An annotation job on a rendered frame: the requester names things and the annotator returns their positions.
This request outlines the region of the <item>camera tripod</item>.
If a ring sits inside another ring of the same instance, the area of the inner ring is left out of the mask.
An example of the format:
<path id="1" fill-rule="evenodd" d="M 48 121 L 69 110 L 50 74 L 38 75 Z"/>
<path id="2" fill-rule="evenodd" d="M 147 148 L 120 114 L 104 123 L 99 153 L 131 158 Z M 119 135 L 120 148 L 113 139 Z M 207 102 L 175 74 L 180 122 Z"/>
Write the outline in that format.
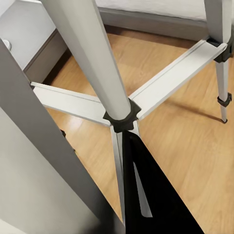
<path id="1" fill-rule="evenodd" d="M 126 234 L 123 130 L 211 60 L 226 123 L 233 0 L 204 0 L 209 34 L 127 95 L 96 0 L 40 0 L 97 97 L 30 82 L 0 38 L 0 234 Z M 110 127 L 122 221 L 46 107 Z M 134 163 L 134 162 L 133 162 Z M 153 217 L 134 163 L 141 214 Z"/>

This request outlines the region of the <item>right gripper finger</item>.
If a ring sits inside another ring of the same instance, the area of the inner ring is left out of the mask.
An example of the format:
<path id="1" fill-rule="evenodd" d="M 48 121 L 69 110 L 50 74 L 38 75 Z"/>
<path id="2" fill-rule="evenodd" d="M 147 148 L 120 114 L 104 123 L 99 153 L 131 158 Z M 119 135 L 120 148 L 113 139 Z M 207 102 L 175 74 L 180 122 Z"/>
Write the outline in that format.
<path id="1" fill-rule="evenodd" d="M 123 130 L 126 234 L 205 234 L 138 135 Z M 141 214 L 134 163 L 153 217 Z"/>

